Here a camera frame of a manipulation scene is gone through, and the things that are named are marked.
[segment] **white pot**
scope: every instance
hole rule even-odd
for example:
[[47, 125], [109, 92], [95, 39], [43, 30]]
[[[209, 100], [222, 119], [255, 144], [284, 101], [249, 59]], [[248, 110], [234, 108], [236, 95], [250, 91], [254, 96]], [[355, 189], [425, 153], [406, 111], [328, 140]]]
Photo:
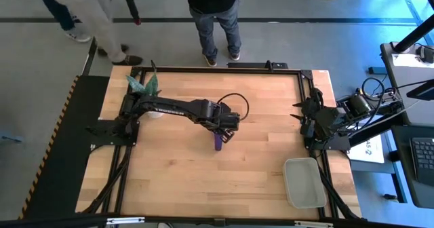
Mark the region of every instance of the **white pot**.
[[160, 112], [146, 112], [146, 114], [147, 114], [151, 119], [157, 119], [157, 118], [163, 116], [164, 113], [160, 113]]

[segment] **yellow and black caution tape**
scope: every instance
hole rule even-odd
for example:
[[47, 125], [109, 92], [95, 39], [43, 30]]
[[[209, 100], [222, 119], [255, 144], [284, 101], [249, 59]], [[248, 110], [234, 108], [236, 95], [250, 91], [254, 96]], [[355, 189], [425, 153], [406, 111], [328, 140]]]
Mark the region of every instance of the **yellow and black caution tape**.
[[39, 164], [38, 171], [36, 172], [36, 177], [35, 177], [35, 179], [32, 182], [30, 190], [28, 191], [25, 203], [24, 203], [23, 207], [21, 208], [21, 213], [18, 216], [18, 219], [23, 219], [24, 218], [24, 213], [27, 210], [27, 206], [30, 204], [30, 200], [32, 198], [33, 193], [35, 192], [35, 188], [36, 188], [36, 185], [38, 183], [39, 177], [41, 176], [42, 170], [43, 170], [43, 168], [45, 166], [45, 163], [46, 163], [46, 161], [48, 159], [48, 156], [49, 156], [49, 154], [50, 154], [50, 152], [52, 150], [54, 139], [56, 139], [57, 132], [59, 131], [60, 124], [62, 123], [64, 114], [66, 112], [66, 109], [68, 108], [69, 100], [71, 99], [71, 96], [73, 95], [73, 92], [74, 92], [74, 89], [75, 89], [75, 85], [76, 85], [76, 82], [78, 81], [78, 79], [79, 79], [79, 77], [76, 76], [75, 79], [74, 79], [74, 82], [73, 82], [73, 84], [71, 86], [71, 89], [69, 90], [68, 96], [66, 97], [66, 102], [63, 105], [62, 112], [60, 113], [59, 118], [57, 119], [56, 126], [54, 127], [54, 131], [53, 131], [52, 137], [50, 138], [50, 142], [48, 143], [48, 147], [45, 150], [45, 155], [42, 158], [41, 164]]

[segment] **keyboard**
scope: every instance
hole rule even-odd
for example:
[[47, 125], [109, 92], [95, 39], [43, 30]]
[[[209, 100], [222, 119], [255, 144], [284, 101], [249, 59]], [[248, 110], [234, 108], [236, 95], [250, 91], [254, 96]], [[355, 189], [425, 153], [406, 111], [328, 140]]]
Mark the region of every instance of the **keyboard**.
[[412, 138], [410, 145], [417, 181], [434, 186], [434, 138]]

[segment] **person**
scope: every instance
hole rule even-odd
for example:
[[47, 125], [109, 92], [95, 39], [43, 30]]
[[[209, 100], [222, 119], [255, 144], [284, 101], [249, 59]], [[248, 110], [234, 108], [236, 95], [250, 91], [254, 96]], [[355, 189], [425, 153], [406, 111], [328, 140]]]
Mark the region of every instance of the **person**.
[[56, 0], [67, 6], [95, 36], [98, 54], [108, 56], [114, 65], [135, 66], [142, 63], [138, 56], [126, 55], [127, 45], [121, 45], [115, 35], [110, 0]]
[[217, 66], [218, 49], [214, 45], [214, 17], [226, 33], [229, 56], [237, 61], [240, 58], [241, 38], [238, 28], [239, 0], [188, 0], [190, 14], [195, 21], [202, 54], [207, 64]]
[[85, 43], [90, 41], [91, 37], [75, 26], [74, 18], [68, 8], [56, 0], [42, 0], [53, 17], [59, 22], [65, 35], [74, 41]]

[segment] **metal bracket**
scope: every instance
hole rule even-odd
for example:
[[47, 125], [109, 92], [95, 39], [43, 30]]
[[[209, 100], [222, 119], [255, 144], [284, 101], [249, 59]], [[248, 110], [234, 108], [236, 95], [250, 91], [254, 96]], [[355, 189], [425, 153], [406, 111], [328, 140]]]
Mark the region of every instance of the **metal bracket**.
[[317, 142], [314, 138], [304, 138], [306, 146], [311, 146], [312, 150], [343, 150], [348, 151], [351, 145], [348, 136], [335, 135], [326, 145], [323, 142]]
[[311, 228], [333, 228], [332, 223], [320, 223], [320, 222], [311, 222], [311, 221], [295, 221], [295, 226], [311, 227]]
[[226, 226], [226, 219], [225, 218], [215, 218], [214, 219], [214, 226], [215, 227], [225, 227]]
[[111, 130], [114, 127], [114, 120], [98, 120], [97, 124], [89, 129], [92, 133], [90, 150], [95, 151], [101, 146], [135, 146], [137, 143], [138, 129], [140, 122], [131, 123], [132, 133], [129, 136], [113, 136]]
[[313, 79], [312, 70], [301, 70], [300, 73], [302, 76], [306, 77], [307, 79], [310, 80]]
[[144, 223], [144, 217], [108, 218], [107, 225]]
[[271, 73], [274, 73], [273, 63], [270, 60], [265, 63], [265, 68], [268, 69]]

